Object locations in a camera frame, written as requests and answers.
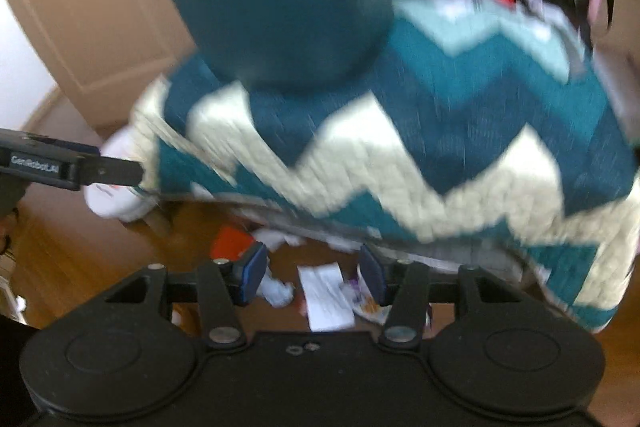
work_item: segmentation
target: wooden floor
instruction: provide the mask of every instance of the wooden floor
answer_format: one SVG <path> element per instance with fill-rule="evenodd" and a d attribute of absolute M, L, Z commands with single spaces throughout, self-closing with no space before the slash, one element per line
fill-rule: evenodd
<path fill-rule="evenodd" d="M 67 140 L 99 144 L 100 137 L 66 100 L 42 122 L 40 132 Z M 225 215 L 214 205 L 177 205 L 173 230 L 164 237 L 138 223 L 124 227 L 94 216 L 81 193 L 33 186 L 21 204 L 21 222 L 14 235 L 17 269 L 14 291 L 27 299 L 26 318 L 45 327 L 88 298 L 149 263 L 171 270 L 193 269 L 207 258 L 209 245 Z M 272 257 L 276 276 L 296 281 L 296 264 L 337 259 L 353 267 L 351 256 L 338 255 L 321 245 L 283 248 Z M 438 309 L 436 325 L 450 320 Z M 306 320 L 293 309 L 274 311 L 256 301 L 241 314 L 245 328 L 305 328 Z M 640 275 L 636 273 L 618 315 L 598 336 L 607 356 L 603 382 L 591 412 L 609 427 L 640 424 Z"/>

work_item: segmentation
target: teal and white blanket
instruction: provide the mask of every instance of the teal and white blanket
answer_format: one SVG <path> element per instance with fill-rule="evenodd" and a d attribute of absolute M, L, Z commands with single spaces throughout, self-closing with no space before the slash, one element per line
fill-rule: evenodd
<path fill-rule="evenodd" d="M 133 112 L 143 188 L 390 239 L 498 237 L 597 330 L 629 281 L 640 187 L 589 61 L 571 78 L 565 50 L 550 26 L 487 0 L 396 0 L 370 70 L 326 92 L 247 92 L 196 54 Z"/>

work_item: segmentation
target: white paper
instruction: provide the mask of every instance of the white paper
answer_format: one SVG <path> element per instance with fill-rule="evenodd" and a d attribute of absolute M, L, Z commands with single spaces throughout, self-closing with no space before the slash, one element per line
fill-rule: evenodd
<path fill-rule="evenodd" d="M 306 314 L 311 331 L 337 331 L 353 328 L 355 316 L 342 294 L 342 272 L 337 263 L 317 267 L 298 267 L 305 293 Z"/>
<path fill-rule="evenodd" d="M 290 247 L 300 247 L 305 244 L 303 237 L 284 233 L 280 230 L 260 229 L 252 233 L 256 241 L 260 241 L 271 252 L 275 252 L 279 247 L 287 243 Z"/>

